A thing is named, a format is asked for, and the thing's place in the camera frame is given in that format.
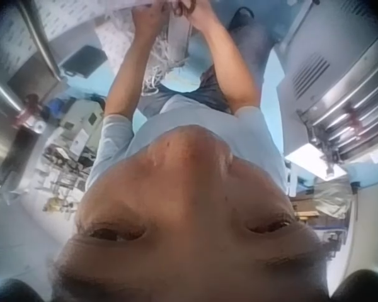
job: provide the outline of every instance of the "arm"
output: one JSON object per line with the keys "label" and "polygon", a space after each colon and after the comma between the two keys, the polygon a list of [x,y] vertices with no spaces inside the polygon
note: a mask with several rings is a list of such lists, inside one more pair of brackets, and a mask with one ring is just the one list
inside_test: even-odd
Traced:
{"label": "arm", "polygon": [[140,99],[152,46],[168,17],[162,0],[150,8],[134,8],[132,15],[135,37],[113,81],[105,106],[105,116],[122,115],[130,121]]}
{"label": "arm", "polygon": [[[190,0],[183,2],[190,6]],[[209,0],[198,0],[188,19],[203,33],[209,45],[217,81],[232,113],[245,106],[259,107],[260,87],[257,87],[230,34],[214,14]]]}

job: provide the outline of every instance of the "light blue t-shirt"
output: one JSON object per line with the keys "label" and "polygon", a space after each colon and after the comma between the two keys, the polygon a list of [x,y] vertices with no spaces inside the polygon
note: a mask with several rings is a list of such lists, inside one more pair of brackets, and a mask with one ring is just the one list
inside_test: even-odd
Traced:
{"label": "light blue t-shirt", "polygon": [[149,119],[135,135],[132,122],[126,117],[107,116],[86,189],[117,162],[137,153],[163,133],[187,125],[202,126],[221,137],[235,156],[262,168],[286,192],[284,160],[259,108],[243,107],[229,115],[180,95],[172,97],[160,114]]}

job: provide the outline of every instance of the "sleeve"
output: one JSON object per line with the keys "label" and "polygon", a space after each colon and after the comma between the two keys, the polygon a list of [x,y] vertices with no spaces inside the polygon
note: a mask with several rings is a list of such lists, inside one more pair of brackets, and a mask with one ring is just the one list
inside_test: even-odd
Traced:
{"label": "sleeve", "polygon": [[272,177],[274,182],[284,191],[287,191],[284,158],[278,151],[265,117],[258,107],[242,107],[235,113],[240,122],[255,134],[255,145],[258,146],[259,166]]}
{"label": "sleeve", "polygon": [[132,122],[121,115],[106,116],[103,120],[100,144],[86,190],[114,163],[115,156],[122,156],[134,137]]}

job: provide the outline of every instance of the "scissors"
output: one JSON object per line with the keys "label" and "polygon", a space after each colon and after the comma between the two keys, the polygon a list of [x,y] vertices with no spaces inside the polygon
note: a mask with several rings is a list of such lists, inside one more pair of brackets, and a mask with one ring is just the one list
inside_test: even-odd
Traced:
{"label": "scissors", "polygon": [[190,0],[190,8],[187,8],[181,0],[178,0],[177,7],[174,9],[174,14],[177,17],[189,16],[195,11],[196,0]]}

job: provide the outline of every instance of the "nose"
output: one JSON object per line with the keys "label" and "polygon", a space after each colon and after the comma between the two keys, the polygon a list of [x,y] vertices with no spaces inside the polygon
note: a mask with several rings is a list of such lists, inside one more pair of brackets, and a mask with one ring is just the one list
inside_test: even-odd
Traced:
{"label": "nose", "polygon": [[221,187],[232,161],[226,142],[202,127],[184,126],[157,139],[147,152],[158,184],[159,196],[152,199],[158,222],[187,229],[221,212]]}

